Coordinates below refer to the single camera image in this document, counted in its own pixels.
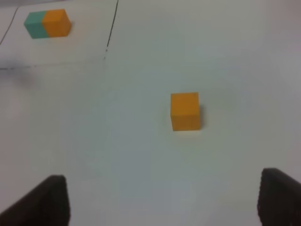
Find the teal block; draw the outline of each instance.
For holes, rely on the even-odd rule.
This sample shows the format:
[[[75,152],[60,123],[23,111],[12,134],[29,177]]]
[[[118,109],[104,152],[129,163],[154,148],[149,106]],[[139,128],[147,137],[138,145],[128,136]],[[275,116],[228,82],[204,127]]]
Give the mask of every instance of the teal block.
[[[49,38],[42,24],[46,11],[30,13],[24,22],[28,33],[33,39]]]

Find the orange block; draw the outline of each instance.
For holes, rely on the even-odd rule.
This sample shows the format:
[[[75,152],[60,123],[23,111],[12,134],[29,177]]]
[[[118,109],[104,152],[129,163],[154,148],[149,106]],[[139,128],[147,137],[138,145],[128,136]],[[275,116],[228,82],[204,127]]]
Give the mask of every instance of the orange block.
[[[42,24],[50,38],[68,36],[71,29],[71,22],[65,9],[47,11]]]
[[[198,93],[171,94],[170,117],[174,131],[200,130]]]

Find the wooden block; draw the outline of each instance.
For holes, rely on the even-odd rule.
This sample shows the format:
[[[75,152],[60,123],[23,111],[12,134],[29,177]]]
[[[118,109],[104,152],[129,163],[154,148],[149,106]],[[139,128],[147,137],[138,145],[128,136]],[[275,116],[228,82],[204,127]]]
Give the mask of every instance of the wooden block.
[[[65,9],[47,11],[42,24],[51,38],[68,36],[71,29],[71,22]]]
[[[170,117],[174,131],[200,130],[198,93],[171,94]]]
[[[32,12],[24,22],[24,26],[33,39],[49,38],[49,35],[42,25],[45,14],[46,11]]]

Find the green cube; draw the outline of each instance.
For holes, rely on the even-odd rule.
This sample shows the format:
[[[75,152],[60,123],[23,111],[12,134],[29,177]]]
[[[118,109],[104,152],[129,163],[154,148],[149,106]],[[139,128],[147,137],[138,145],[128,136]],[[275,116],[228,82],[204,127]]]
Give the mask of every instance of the green cube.
[[[24,26],[33,39],[49,38],[42,24],[45,14],[46,11],[30,13],[24,22]]]

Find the two-block stack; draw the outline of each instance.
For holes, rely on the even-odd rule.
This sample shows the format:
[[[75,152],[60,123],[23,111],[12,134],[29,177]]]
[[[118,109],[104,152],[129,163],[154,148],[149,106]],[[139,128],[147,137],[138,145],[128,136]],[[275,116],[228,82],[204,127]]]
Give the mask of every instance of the two-block stack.
[[[33,39],[68,36],[71,22],[65,9],[32,12],[24,22]]]

